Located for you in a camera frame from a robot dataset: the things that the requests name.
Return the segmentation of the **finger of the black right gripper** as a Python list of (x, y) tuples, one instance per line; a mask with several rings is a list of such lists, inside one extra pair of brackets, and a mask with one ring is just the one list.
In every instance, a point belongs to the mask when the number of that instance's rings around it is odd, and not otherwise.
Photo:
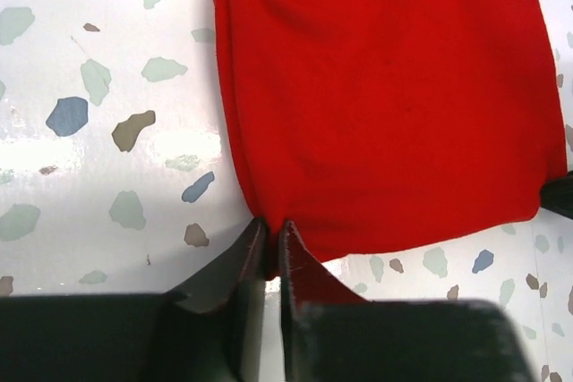
[(573, 216), (573, 172), (547, 182), (540, 195), (541, 208), (560, 216)]

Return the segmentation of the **red t shirt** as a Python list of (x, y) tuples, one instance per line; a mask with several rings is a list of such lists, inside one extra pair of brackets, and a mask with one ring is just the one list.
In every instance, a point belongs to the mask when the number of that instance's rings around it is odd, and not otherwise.
[(319, 260), (534, 217), (567, 172), (538, 0), (213, 0), (235, 171)]

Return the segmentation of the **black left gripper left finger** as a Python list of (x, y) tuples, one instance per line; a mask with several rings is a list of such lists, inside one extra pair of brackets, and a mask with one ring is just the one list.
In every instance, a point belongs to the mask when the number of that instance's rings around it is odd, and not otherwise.
[(4, 297), (4, 381), (255, 381), (268, 230), (165, 293)]

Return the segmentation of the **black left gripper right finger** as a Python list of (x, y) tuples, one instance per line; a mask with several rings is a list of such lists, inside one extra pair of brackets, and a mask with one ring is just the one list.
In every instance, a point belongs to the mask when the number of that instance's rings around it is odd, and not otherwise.
[(535, 378), (514, 327), (489, 301), (368, 301), (307, 250), (291, 221), (278, 252), (288, 381)]

